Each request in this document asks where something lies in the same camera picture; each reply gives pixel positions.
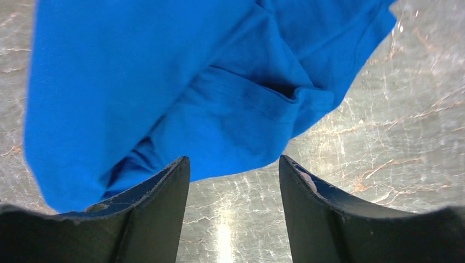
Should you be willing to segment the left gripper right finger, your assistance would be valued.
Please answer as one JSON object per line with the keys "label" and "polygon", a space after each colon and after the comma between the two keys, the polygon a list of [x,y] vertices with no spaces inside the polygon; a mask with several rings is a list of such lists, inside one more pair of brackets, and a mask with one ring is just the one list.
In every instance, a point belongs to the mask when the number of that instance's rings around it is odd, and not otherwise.
{"label": "left gripper right finger", "polygon": [[365,201],[279,159],[293,262],[464,262],[464,207],[417,214]]}

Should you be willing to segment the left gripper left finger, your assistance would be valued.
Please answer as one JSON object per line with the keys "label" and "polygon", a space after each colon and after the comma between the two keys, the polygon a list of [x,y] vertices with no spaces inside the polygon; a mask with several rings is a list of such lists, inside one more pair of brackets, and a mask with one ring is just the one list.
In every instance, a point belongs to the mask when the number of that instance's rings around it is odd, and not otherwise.
{"label": "left gripper left finger", "polygon": [[82,212],[1,205],[1,262],[175,262],[189,183],[180,157]]}

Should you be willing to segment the blue printed t-shirt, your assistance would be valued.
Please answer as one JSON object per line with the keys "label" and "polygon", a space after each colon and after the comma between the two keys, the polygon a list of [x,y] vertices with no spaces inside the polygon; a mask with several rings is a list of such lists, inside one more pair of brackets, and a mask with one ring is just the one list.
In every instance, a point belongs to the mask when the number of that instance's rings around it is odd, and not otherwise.
{"label": "blue printed t-shirt", "polygon": [[343,101],[391,1],[37,1],[24,151],[81,211],[180,156],[191,179],[264,167]]}

